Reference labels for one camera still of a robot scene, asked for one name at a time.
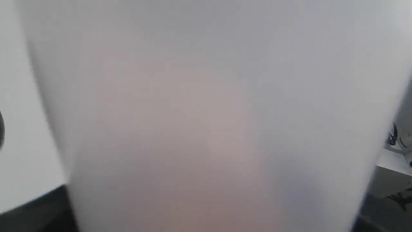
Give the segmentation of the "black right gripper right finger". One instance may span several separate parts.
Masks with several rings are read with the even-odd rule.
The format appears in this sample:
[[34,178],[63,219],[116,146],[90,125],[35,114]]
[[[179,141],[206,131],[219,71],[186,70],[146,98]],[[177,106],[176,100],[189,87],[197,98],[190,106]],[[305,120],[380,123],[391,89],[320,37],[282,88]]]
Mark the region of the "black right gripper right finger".
[[354,225],[352,226],[353,232],[381,232],[382,228],[362,215],[359,215]]

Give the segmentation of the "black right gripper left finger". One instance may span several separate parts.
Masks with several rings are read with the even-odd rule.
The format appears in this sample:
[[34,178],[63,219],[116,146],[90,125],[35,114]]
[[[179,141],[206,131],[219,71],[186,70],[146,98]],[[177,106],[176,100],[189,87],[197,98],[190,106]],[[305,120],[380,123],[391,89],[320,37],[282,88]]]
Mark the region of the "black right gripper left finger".
[[78,232],[68,188],[62,185],[26,204],[1,213],[2,232]]

